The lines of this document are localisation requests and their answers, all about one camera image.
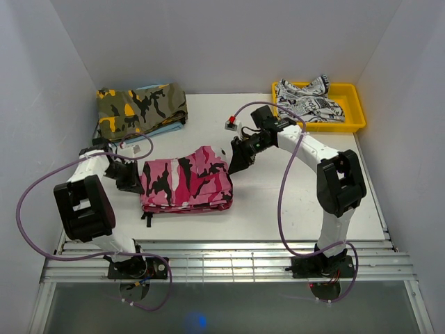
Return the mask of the pink camouflage trousers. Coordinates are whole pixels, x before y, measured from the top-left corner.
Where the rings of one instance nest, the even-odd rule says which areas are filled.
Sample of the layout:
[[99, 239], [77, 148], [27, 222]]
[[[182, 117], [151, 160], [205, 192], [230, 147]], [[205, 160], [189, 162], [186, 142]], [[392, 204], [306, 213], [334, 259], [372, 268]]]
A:
[[140, 175], [142, 220], [155, 214], [224, 211], [233, 203], [233, 184], [225, 151], [209, 145], [174, 159], [146, 161]]

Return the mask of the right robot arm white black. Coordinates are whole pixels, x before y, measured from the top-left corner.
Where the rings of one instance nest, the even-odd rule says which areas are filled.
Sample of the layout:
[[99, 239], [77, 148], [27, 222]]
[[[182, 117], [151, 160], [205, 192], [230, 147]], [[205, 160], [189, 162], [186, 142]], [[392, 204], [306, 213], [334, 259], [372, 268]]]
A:
[[366, 195], [366, 185], [357, 154], [339, 151], [313, 138], [301, 120], [278, 118], [269, 102], [253, 111], [256, 129], [251, 135], [234, 116], [225, 129], [237, 132], [231, 142], [232, 160], [229, 173], [250, 167], [257, 154], [277, 147], [291, 153], [316, 174], [316, 197], [323, 209], [321, 234], [314, 252], [306, 255], [292, 250], [288, 271], [294, 278], [352, 278], [358, 270], [358, 256], [349, 256], [352, 249], [346, 241], [350, 220]]

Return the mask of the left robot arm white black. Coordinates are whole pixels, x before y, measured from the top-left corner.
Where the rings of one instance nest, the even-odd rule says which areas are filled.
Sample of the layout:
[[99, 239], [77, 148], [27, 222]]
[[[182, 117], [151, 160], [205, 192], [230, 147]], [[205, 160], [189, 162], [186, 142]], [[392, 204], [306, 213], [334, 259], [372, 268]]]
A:
[[138, 164], [134, 161], [140, 148], [123, 145], [122, 159], [111, 157], [112, 152], [111, 142], [102, 138], [82, 149], [82, 161], [68, 181], [54, 187], [54, 197], [69, 239], [100, 247], [116, 271], [139, 278], [147, 271], [147, 260], [139, 255], [140, 246], [134, 239], [116, 230], [115, 213], [102, 178], [114, 180], [120, 191], [142, 194]]

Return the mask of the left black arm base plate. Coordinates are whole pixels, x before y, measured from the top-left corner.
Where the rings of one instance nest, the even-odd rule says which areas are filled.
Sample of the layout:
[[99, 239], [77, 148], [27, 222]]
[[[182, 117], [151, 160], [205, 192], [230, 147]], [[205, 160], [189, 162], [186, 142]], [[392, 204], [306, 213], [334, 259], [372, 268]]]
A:
[[111, 262], [108, 267], [108, 279], [166, 279], [166, 264], [156, 257], [132, 257], [122, 262]]

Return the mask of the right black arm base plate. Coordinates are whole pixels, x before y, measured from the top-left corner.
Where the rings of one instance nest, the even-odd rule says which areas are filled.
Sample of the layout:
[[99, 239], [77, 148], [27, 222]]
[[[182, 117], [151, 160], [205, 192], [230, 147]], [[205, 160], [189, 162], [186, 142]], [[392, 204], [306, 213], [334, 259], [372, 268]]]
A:
[[352, 278], [355, 265], [349, 255], [340, 260], [292, 257], [291, 266], [286, 270], [292, 272], [293, 278]]

